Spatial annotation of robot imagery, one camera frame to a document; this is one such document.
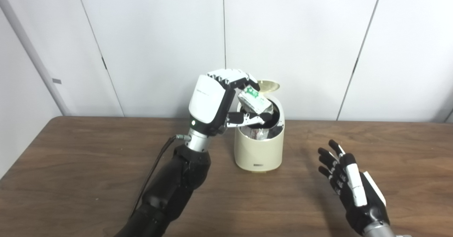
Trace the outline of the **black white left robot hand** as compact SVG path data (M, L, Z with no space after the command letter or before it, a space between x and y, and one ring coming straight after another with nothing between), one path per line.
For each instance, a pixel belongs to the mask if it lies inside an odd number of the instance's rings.
M229 112L236 90L260 91L258 81L239 69L219 69L200 75L189 103L191 129L214 137L227 128L263 125L273 112Z

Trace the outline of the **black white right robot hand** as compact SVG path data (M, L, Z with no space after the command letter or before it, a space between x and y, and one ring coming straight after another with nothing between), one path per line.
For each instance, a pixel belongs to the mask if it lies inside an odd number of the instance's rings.
M356 158L334 140L328 142L336 155L318 149L319 172L324 175L345 208L350 227L362 237L394 237L386 200L368 172L359 171Z

